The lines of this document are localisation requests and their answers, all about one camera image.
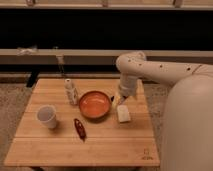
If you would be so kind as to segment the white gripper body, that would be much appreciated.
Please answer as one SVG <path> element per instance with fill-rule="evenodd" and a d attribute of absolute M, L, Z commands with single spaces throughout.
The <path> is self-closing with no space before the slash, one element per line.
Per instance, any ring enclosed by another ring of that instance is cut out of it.
<path fill-rule="evenodd" d="M 137 78 L 130 75 L 120 77 L 119 92 L 122 96 L 134 96 L 137 89 Z"/>

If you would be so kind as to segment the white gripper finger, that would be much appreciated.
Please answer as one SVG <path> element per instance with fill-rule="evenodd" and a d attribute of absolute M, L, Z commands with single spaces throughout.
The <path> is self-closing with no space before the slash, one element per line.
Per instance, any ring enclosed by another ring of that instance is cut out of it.
<path fill-rule="evenodd" d="M 121 105 L 125 101 L 126 97 L 125 96 L 119 96 L 117 98 L 116 104 Z"/>

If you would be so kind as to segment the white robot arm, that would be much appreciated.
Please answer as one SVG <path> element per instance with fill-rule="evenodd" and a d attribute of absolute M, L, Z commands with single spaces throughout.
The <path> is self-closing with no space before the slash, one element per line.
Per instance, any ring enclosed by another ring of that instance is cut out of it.
<path fill-rule="evenodd" d="M 146 77 L 171 87 L 163 114 L 161 171 L 213 171 L 213 65 L 149 61 L 141 51 L 120 55 L 119 93 L 136 93 Z"/>

